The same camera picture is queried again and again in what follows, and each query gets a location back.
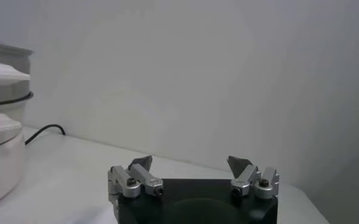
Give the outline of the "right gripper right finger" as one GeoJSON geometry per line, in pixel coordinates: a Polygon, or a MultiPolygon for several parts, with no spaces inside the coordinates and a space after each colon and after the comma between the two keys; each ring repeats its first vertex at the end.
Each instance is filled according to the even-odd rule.
{"type": "Polygon", "coordinates": [[[276,198],[279,195],[279,174],[273,167],[261,172],[248,159],[228,156],[227,159],[234,179],[230,181],[231,194],[235,198],[243,198],[251,192],[262,200],[276,198]]]}

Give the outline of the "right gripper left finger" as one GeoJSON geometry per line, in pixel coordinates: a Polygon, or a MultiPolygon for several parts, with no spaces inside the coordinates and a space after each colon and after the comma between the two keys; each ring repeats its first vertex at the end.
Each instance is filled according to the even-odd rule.
{"type": "Polygon", "coordinates": [[[152,156],[149,155],[135,158],[126,169],[123,166],[109,168],[107,172],[109,202],[114,203],[120,196],[137,198],[142,192],[157,198],[163,197],[163,180],[149,172],[152,160],[152,156]]]}

